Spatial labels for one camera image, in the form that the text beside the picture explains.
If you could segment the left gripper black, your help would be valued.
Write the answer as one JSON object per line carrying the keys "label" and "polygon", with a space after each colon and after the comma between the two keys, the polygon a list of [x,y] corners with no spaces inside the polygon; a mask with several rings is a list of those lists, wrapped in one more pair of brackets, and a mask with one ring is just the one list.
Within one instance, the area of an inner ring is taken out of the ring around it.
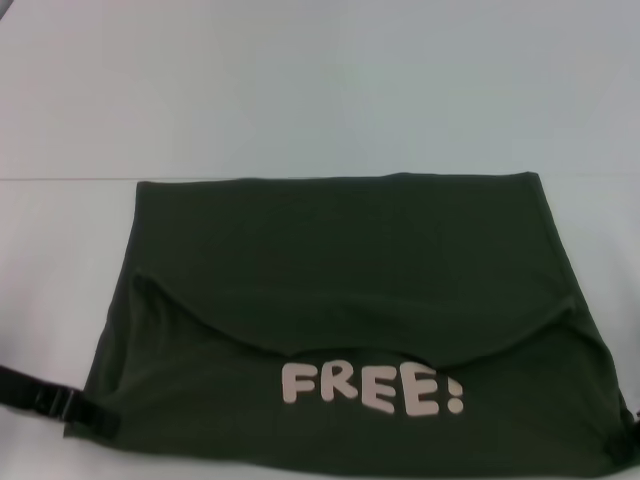
{"label": "left gripper black", "polygon": [[74,427],[83,427],[97,436],[115,436],[121,417],[76,390],[1,367],[1,405],[47,418],[64,418]]}

